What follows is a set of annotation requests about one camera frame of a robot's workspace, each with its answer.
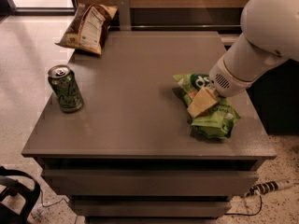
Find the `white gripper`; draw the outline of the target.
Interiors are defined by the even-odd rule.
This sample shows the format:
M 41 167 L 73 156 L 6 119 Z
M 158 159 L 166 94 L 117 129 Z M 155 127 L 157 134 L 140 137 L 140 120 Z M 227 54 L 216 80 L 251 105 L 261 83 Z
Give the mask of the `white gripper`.
M 239 61 L 221 57 L 209 72 L 210 84 L 200 91 L 189 91 L 192 98 L 187 111 L 192 118 L 197 118 L 220 101 L 219 95 L 231 97 L 238 95 L 253 82 L 252 73 Z

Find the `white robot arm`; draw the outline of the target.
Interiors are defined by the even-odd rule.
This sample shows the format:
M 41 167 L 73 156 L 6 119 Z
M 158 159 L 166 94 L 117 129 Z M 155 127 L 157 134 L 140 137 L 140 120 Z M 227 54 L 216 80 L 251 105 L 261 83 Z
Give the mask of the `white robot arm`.
M 240 19 L 242 33 L 209 72 L 209 85 L 193 97 L 193 118 L 250 87 L 289 59 L 299 61 L 299 0 L 249 0 Z

